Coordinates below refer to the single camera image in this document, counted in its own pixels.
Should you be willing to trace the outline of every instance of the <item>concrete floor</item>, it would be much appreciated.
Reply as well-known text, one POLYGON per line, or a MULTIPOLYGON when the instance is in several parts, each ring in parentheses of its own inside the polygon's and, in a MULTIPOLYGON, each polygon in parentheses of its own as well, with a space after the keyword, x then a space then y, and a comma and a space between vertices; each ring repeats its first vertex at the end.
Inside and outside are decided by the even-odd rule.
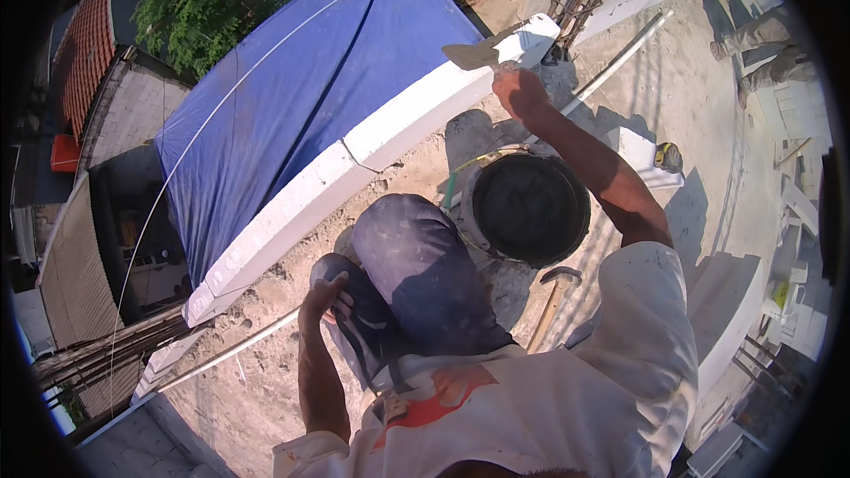
MULTIPOLYGON (((601 71, 657 12, 674 9, 675 16, 571 117, 596 136, 624 125, 658 142, 679 145, 686 185, 654 195, 667 213, 686 276, 702 257, 715 251, 756 254, 769 269, 780 228, 780 175, 772 168, 773 139, 755 97, 747 112, 738 108, 737 69, 729 60, 715 62, 708 49, 717 33, 717 18, 726 15, 729 23, 729 2, 668 0, 574 47, 573 62, 537 70, 556 107, 563 107, 570 93, 601 71)), ((377 197, 419 193, 436 203, 444 195, 450 169, 526 135, 493 96, 453 119, 405 154, 398 166, 377 175, 285 254, 215 320, 215 329, 184 356, 175 372, 187 371, 295 308, 307 292, 314 260, 342 250, 355 219, 377 197)), ((596 312, 599 263, 620 244, 619 233, 591 201, 590 232, 564 262, 580 270, 584 281, 579 288, 568 289, 544 348, 568 340, 596 312)), ((500 322, 524 345, 551 285, 538 283, 540 271, 485 257, 473 251, 479 269, 494 283, 500 322)), ((189 425, 241 476, 268 475, 271 447, 303 434, 297 343, 296 327, 284 328, 238 356, 245 380, 234 358, 166 393, 189 425)), ((331 345, 329 350, 346 390, 352 430, 357 430, 359 385, 336 349, 331 345)), ((749 379, 735 369, 732 366, 724 374, 717 396, 697 410, 694 424, 702 425, 717 402, 746 392, 749 379)))

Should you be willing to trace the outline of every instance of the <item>dirty t-shirt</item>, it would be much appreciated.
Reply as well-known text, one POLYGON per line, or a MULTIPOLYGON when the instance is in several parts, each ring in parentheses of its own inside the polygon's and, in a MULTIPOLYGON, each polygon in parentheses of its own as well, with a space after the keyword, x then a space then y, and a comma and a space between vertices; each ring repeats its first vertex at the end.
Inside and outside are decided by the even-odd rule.
POLYGON ((678 255, 626 246, 602 262, 599 290, 599 327, 574 349, 430 358, 412 389, 366 410, 351 446, 316 431, 275 447, 274 477, 429 477, 470 459, 519 474, 665 476, 697 396, 678 255))

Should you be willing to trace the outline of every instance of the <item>red roof tile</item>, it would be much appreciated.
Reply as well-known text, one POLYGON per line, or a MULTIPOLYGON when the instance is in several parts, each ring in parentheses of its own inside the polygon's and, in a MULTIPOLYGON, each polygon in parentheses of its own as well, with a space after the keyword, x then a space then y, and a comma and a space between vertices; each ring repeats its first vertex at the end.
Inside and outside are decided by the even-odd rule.
POLYGON ((115 56, 110 0, 80 0, 54 60, 56 118, 77 144, 100 80, 115 56))

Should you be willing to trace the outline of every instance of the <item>tarpaulin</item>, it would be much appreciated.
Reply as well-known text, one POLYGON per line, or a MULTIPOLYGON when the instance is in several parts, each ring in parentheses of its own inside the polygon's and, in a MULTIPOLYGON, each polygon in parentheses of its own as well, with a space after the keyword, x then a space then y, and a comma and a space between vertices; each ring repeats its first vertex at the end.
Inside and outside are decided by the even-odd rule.
POLYGON ((482 40, 451 0, 293 0, 197 84, 156 136, 192 283, 297 173, 422 76, 482 40), (256 67, 229 96, 228 92, 256 67))

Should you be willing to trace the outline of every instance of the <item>tape measure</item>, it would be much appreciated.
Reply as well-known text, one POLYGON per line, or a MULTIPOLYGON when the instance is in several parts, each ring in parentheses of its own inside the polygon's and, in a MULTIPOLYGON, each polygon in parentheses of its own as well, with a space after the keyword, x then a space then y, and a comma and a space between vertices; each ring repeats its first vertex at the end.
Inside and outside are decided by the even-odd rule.
POLYGON ((666 170, 671 174, 678 174, 682 171, 682 153, 679 152, 679 146, 673 143, 661 143, 655 150, 655 168, 666 170))

